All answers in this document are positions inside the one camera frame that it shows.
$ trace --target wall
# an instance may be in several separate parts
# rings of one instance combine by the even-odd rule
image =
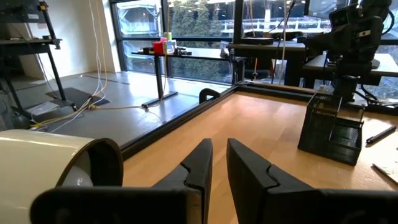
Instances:
[[[99,3],[99,17],[97,16],[96,1]],[[55,30],[55,34],[61,41],[61,50],[55,50],[51,46],[55,64],[61,77],[85,72],[97,71],[96,66],[96,44],[91,19],[90,5],[88,0],[46,0],[49,5],[49,14]],[[108,28],[108,23],[112,25],[108,0],[91,0],[94,17],[96,21],[96,33],[98,35],[99,56],[103,63],[103,53],[101,49],[100,26],[104,43],[104,54],[106,69],[109,72],[118,72],[119,61],[116,54],[116,42],[114,40],[113,28]],[[28,31],[19,24],[22,34]],[[47,26],[44,24],[29,24],[33,37],[48,35]],[[51,64],[47,54],[40,54],[48,78],[53,77]],[[40,67],[37,65],[34,56],[23,56],[21,61],[27,75],[42,78]]]

